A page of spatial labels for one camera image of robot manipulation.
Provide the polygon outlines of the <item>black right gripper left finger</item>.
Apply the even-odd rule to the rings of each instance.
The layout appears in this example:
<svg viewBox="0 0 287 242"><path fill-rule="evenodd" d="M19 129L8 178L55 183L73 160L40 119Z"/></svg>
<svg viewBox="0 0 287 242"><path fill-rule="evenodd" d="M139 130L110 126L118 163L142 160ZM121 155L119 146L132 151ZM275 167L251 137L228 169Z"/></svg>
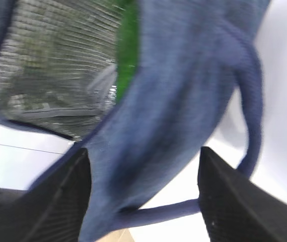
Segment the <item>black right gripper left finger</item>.
<svg viewBox="0 0 287 242"><path fill-rule="evenodd" d="M35 188L0 208L0 242L78 241L90 192L88 151L81 148Z"/></svg>

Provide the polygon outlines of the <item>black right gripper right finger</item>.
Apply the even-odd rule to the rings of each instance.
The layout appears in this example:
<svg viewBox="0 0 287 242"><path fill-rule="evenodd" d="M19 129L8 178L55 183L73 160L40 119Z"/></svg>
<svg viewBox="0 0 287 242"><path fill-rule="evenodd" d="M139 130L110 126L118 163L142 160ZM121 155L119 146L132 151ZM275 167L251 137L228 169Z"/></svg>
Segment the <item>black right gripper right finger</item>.
<svg viewBox="0 0 287 242"><path fill-rule="evenodd" d="M202 147L199 206L210 241L287 241L287 204Z"/></svg>

